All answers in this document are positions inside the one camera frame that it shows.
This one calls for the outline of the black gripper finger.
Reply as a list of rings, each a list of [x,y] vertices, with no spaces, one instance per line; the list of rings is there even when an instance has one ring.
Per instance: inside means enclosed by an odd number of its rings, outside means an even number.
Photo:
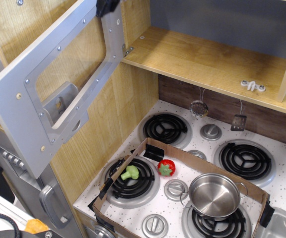
[[[120,0],[97,0],[96,16],[103,17],[104,15],[114,12]]]

